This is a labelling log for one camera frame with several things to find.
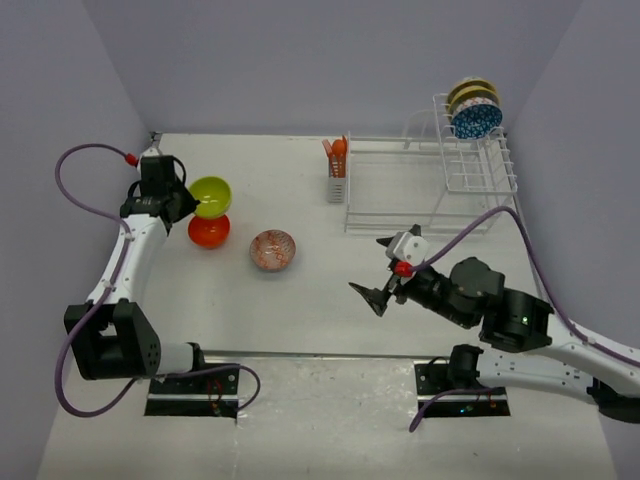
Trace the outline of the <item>lime green plastic bowl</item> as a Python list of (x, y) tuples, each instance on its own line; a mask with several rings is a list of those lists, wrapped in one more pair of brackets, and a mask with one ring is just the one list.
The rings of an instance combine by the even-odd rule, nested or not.
[(232, 204), (230, 185), (217, 176), (206, 176), (195, 180), (189, 192), (198, 201), (195, 215), (204, 219), (224, 216)]

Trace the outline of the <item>orange plastic bowl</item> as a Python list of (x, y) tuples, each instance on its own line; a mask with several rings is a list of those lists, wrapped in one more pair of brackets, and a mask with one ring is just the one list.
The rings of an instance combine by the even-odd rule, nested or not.
[(194, 216), (188, 225), (189, 239), (197, 246), (215, 249), (222, 246), (231, 231), (231, 222), (227, 215), (209, 219)]

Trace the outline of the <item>orange patterned ceramic bowl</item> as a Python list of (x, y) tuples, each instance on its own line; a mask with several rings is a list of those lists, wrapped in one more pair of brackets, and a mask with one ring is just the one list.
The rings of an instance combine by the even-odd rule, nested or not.
[(249, 246), (251, 261), (258, 269), (269, 273), (286, 269), (295, 258), (296, 252), (294, 238), (278, 229), (260, 232)]

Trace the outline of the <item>white red patterned bowl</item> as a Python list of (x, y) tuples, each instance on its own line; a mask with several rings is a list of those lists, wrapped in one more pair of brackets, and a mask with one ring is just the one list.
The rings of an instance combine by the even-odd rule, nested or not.
[(502, 120), (502, 109), (494, 100), (473, 97), (453, 110), (450, 128), (458, 139), (476, 140), (489, 135)]

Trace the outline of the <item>tan yellow rimmed bowl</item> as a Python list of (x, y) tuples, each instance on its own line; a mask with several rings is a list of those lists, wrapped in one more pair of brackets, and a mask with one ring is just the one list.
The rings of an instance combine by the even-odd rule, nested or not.
[(489, 99), (496, 105), (500, 105), (500, 99), (496, 88), (485, 80), (471, 80), (453, 88), (447, 96), (448, 113), (453, 112), (465, 101), (473, 98)]

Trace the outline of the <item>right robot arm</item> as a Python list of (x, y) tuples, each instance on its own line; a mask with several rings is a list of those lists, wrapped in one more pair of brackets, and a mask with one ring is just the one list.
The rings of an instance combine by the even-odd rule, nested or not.
[(353, 284), (377, 316), (388, 304), (413, 302), (465, 330), (478, 329), (480, 346), (459, 344), (446, 357), (415, 367), (418, 411), (409, 429), (437, 415), (507, 413), (509, 387), (541, 391), (596, 406), (609, 419), (639, 421), (639, 351), (561, 317), (557, 308), (511, 289), (504, 274), (476, 257), (444, 275), (419, 269), (428, 244), (414, 225), (378, 239), (391, 273), (380, 289)]

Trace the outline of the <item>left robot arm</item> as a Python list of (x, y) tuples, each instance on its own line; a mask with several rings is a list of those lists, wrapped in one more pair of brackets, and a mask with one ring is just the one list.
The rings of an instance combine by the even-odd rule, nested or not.
[(154, 259), (174, 224), (195, 212), (174, 156), (149, 149), (137, 163), (140, 179), (130, 186), (116, 217), (119, 233), (101, 279), (81, 305), (69, 306), (64, 326), (71, 332), (85, 315), (71, 347), (86, 380), (172, 376), (187, 393), (201, 390), (208, 369), (194, 343), (159, 339), (142, 309)]

